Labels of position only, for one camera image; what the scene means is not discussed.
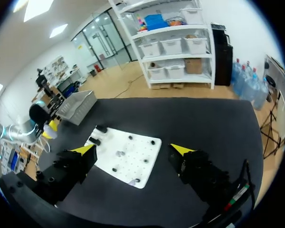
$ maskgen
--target black table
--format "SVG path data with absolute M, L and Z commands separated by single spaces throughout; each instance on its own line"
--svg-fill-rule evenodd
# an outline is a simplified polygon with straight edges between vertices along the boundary
M 262 142 L 249 102 L 225 99 L 129 98 L 98 100 L 80 126 L 62 121 L 39 166 L 52 164 L 55 153 L 85 144 L 95 125 L 158 137 L 162 140 L 150 178 L 143 189 L 129 186 L 93 167 L 58 207 L 87 220 L 116 225 L 187 228 L 200 222 L 208 205 L 184 185 L 168 162 L 169 143 L 203 149 L 213 164 L 229 171 L 230 181 L 249 159 L 257 197 L 263 174 Z M 249 199 L 243 214 L 251 208 Z

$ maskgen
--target water bottle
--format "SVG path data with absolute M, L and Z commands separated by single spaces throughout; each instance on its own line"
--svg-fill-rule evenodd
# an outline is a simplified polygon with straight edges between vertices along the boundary
M 233 91 L 235 92 L 236 95 L 241 96 L 244 82 L 248 78 L 249 78 L 249 76 L 245 71 L 245 65 L 243 65 L 242 70 L 239 73 L 239 75 L 238 75 L 238 77 L 235 80 L 234 85 L 233 85 Z
M 261 83 L 260 85 L 260 90 L 258 91 L 255 101 L 252 104 L 256 110 L 262 109 L 264 102 L 267 99 L 268 93 L 269 93 L 268 82 L 264 77 L 263 83 Z
M 233 85 L 238 78 L 239 73 L 241 72 L 241 64 L 239 63 L 239 59 L 237 58 L 237 62 L 232 65 L 232 74 L 231 74 L 231 84 Z
M 249 61 L 247 61 L 247 64 L 246 64 L 246 72 L 248 73 L 249 76 L 252 77 L 253 71 L 252 71 L 252 69 L 250 67 L 250 62 Z
M 241 100 L 247 100 L 253 102 L 257 97 L 257 93 L 260 90 L 260 83 L 258 81 L 257 74 L 254 73 L 252 78 L 249 78 L 243 86 L 243 92 L 241 94 Z

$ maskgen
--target blue bin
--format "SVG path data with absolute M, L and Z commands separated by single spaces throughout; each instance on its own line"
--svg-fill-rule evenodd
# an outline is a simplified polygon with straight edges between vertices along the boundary
M 169 26 L 168 23 L 163 20 L 161 14 L 149 15 L 149 16 L 145 17 L 144 20 L 147 24 L 147 29 L 149 31 Z

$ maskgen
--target glass door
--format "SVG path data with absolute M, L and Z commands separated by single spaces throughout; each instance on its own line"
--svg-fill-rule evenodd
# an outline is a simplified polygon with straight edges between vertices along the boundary
M 85 27 L 83 33 L 104 68 L 118 65 L 109 43 L 94 21 Z
M 120 35 L 120 37 L 122 38 L 122 42 L 125 46 L 125 48 L 128 50 L 128 53 L 130 55 L 130 58 L 132 61 L 137 60 L 137 57 L 133 51 L 132 45 L 130 44 L 130 41 L 128 39 L 128 36 L 126 35 L 124 28 L 122 27 L 120 21 L 117 18 L 117 15 L 115 14 L 113 9 L 108 10 L 108 14 L 110 15 L 110 18 L 112 19 L 114 25 L 116 26 L 116 29 Z M 133 19 L 132 17 L 128 17 L 129 14 L 126 15 L 127 20 L 124 20 L 124 22 L 128 25 L 130 32 L 136 33 L 137 32 L 137 28 L 133 27 L 133 24 L 136 23 L 135 21 L 133 21 L 131 23 L 131 20 Z
M 130 54 L 125 47 L 115 24 L 112 22 L 110 15 L 108 13 L 103 13 L 98 16 L 94 22 L 102 32 L 119 66 L 124 68 L 131 61 Z
M 76 50 L 79 52 L 81 58 L 85 66 L 91 72 L 92 70 L 96 70 L 96 68 L 103 69 L 104 67 L 100 63 L 96 53 L 92 49 L 92 47 L 87 42 L 84 34 L 80 32 L 73 40 L 72 43 L 74 44 Z

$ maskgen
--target cardboard box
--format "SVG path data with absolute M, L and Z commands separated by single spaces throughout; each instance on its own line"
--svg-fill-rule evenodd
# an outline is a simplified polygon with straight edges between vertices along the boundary
M 188 74 L 201 75 L 203 73 L 203 64 L 201 58 L 186 58 L 185 66 Z

